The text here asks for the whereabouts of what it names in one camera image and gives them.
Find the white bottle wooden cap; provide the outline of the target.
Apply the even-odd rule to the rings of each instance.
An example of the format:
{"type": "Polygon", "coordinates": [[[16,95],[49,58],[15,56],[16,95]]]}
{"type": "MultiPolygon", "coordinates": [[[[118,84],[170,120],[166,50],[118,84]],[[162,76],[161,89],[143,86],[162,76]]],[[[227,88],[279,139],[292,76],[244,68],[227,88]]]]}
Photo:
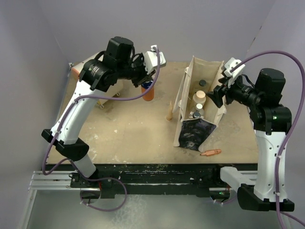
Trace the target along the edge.
{"type": "Polygon", "coordinates": [[[196,104],[204,104],[206,101],[206,94],[204,91],[197,91],[194,95],[193,95],[193,101],[196,104]]]}

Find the clear square bottle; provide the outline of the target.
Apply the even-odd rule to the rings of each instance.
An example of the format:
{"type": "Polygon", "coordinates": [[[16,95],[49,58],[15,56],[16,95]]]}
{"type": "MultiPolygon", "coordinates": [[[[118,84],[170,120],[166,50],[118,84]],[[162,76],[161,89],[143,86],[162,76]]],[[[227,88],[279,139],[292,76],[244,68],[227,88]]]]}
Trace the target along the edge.
{"type": "Polygon", "coordinates": [[[201,118],[201,117],[202,116],[198,111],[191,113],[190,116],[189,116],[189,118],[193,118],[193,119],[201,118]]]}
{"type": "Polygon", "coordinates": [[[206,80],[200,80],[197,84],[199,90],[209,91],[210,84],[206,80]]]}

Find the silver metallic bottle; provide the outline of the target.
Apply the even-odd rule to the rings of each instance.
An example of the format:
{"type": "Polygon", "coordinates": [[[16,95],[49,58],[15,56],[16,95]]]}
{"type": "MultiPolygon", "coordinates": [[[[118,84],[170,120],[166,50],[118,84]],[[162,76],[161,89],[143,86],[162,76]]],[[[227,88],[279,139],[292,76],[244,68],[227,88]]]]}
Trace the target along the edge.
{"type": "Polygon", "coordinates": [[[202,104],[196,104],[195,105],[195,110],[198,111],[201,116],[204,116],[204,109],[202,104]]]}

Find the dark blue orange pump bottle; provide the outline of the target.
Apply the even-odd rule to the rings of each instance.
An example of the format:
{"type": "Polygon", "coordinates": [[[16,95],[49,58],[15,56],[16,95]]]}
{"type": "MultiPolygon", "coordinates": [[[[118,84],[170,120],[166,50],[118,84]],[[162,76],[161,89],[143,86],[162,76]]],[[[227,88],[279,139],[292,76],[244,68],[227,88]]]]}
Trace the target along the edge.
{"type": "MultiPolygon", "coordinates": [[[[152,85],[153,81],[147,81],[141,84],[141,92],[146,92],[150,86],[152,85]]],[[[152,87],[143,97],[145,101],[152,101],[154,99],[154,87],[152,87]]]]}

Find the clear square bottle front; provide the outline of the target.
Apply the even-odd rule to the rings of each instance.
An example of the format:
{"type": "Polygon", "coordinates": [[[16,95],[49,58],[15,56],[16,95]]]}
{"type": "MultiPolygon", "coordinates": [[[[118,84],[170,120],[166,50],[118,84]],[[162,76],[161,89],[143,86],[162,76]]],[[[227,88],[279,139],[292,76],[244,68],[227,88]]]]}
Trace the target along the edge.
{"type": "Polygon", "coordinates": [[[193,118],[193,119],[201,118],[201,117],[202,116],[198,111],[191,113],[190,116],[189,116],[189,118],[193,118]]]}

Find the canvas tote bag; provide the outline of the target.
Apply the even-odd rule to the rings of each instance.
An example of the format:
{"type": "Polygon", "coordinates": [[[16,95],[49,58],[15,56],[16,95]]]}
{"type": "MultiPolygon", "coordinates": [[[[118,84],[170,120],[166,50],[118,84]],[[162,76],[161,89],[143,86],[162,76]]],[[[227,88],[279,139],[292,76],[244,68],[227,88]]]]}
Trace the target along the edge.
{"type": "Polygon", "coordinates": [[[223,64],[193,57],[185,68],[173,107],[173,112],[178,111],[174,147],[201,151],[226,113],[224,106],[218,108],[207,96],[220,84],[223,64]]]}

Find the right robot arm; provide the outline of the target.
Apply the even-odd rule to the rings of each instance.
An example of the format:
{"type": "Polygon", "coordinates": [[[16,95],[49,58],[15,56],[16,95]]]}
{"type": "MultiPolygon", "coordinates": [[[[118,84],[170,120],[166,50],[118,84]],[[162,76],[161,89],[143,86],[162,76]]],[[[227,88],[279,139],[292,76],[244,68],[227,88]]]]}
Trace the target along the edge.
{"type": "Polygon", "coordinates": [[[294,202],[285,191],[285,145],[292,125],[291,111],[280,104],[281,92],[285,85],[284,74],[275,69],[260,70],[255,83],[245,85],[246,75],[235,70],[222,72],[220,85],[207,96],[217,107],[233,101],[245,105],[250,110],[255,137],[259,149],[257,176],[252,181],[235,167],[222,167],[212,174],[212,182],[222,187],[226,183],[236,191],[239,206],[244,210],[292,212],[294,202]]]}

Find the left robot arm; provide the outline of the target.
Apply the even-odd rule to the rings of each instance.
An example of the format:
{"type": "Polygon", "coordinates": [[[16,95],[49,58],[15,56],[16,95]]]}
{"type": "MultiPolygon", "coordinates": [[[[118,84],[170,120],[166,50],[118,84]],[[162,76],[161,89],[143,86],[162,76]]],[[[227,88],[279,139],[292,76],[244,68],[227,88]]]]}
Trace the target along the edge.
{"type": "Polygon", "coordinates": [[[87,187],[98,182],[98,169],[88,155],[89,146],[79,138],[80,130],[99,99],[118,80],[130,80],[135,87],[158,77],[163,58],[156,45],[146,53],[135,53],[131,40],[119,36],[111,38],[107,48],[84,63],[73,96],[63,114],[51,129],[41,136],[69,160],[82,175],[87,187]]]}

